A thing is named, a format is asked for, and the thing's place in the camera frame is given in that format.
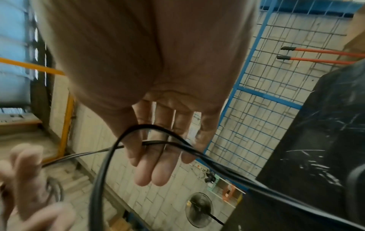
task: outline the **wire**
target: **wire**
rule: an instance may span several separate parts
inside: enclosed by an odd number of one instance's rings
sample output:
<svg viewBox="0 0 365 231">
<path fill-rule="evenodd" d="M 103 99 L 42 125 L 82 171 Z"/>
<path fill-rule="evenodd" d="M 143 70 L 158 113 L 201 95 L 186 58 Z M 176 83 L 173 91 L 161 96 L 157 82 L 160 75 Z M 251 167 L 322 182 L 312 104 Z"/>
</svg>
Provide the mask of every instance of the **wire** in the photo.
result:
<svg viewBox="0 0 365 231">
<path fill-rule="evenodd" d="M 208 166 L 209 168 L 211 168 L 216 174 L 221 175 L 232 182 L 241 184 L 241 185 L 251 189 L 252 191 L 260 193 L 260 194 L 262 194 L 266 197 L 272 198 L 276 201 L 290 205 L 293 208 L 298 209 L 301 212 L 304 212 L 313 218 L 320 218 L 323 221 L 325 221 L 329 224 L 332 224 L 333 226 L 336 226 L 338 228 L 343 228 L 344 230 L 364 230 L 365 231 L 365 227 L 363 227 L 363 226 L 360 226 L 356 223 L 347 221 L 343 218 L 326 213 L 322 210 L 314 208 L 308 204 L 305 204 L 299 200 L 296 200 L 287 195 L 279 193 L 275 190 L 258 185 L 255 182 L 251 181 L 250 179 L 248 179 L 244 176 L 241 176 L 236 171 L 234 171 L 230 168 L 227 168 L 226 166 L 224 166 L 220 163 L 215 162 L 212 158 L 204 155 L 202 152 L 195 150 L 188 142 L 186 142 L 183 138 L 181 138 L 177 134 L 173 133 L 172 131 L 167 130 L 163 127 L 159 127 L 159 126 L 151 125 L 151 124 L 135 125 L 135 126 L 128 128 L 117 139 L 117 141 L 114 143 L 114 145 L 111 148 L 106 148 L 106 149 L 102 149 L 100 151 L 95 151 L 95 152 L 70 155 L 70 156 L 52 161 L 52 162 L 44 165 L 44 167 L 45 167 L 45 166 L 49 166 L 51 164 L 65 161 L 67 159 L 72 159 L 72 158 L 76 158 L 76 157 L 80 157 L 80 156 L 84 156 L 84 155 L 90 155 L 90 154 L 94 154 L 94 153 L 108 151 L 102 165 L 100 166 L 99 173 L 97 174 L 97 176 L 95 178 L 94 187 L 93 187 L 91 198 L 90 198 L 90 206 L 89 206 L 89 230 L 90 231 L 103 231 L 104 230 L 104 226 L 103 226 L 104 219 L 103 219 L 103 209 L 102 209 L 103 200 L 102 199 L 103 199 L 105 178 L 106 178 L 106 173 L 108 171 L 108 167 L 110 165 L 111 159 L 112 159 L 115 151 L 117 149 L 124 148 L 123 145 L 118 146 L 119 143 L 123 140 L 123 138 L 125 138 L 130 133 L 138 131 L 138 130 L 142 130 L 142 129 L 151 129 L 151 130 L 160 131 L 171 137 L 174 137 L 175 139 L 177 139 L 180 142 L 180 143 L 175 143 L 175 142 L 166 142 L 166 141 L 144 141 L 143 145 L 169 144 L 174 147 L 180 148 L 184 152 L 188 152 L 196 157 L 200 157 L 200 159 L 203 161 L 203 163 L 206 166 Z"/>
</svg>

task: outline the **wire mesh panel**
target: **wire mesh panel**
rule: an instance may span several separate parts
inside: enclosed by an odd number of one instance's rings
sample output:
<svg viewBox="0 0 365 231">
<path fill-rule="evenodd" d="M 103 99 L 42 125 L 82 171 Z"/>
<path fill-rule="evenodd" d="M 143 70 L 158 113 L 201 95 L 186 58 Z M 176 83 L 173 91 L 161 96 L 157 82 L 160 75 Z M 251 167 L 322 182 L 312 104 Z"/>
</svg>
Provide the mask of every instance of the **wire mesh panel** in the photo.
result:
<svg viewBox="0 0 365 231">
<path fill-rule="evenodd" d="M 342 1 L 262 1 L 251 50 L 206 154 L 255 178 L 318 79 L 339 67 L 278 60 L 277 55 L 339 59 L 333 54 L 281 48 L 343 50 L 346 29 L 360 7 L 359 3 Z"/>
</svg>

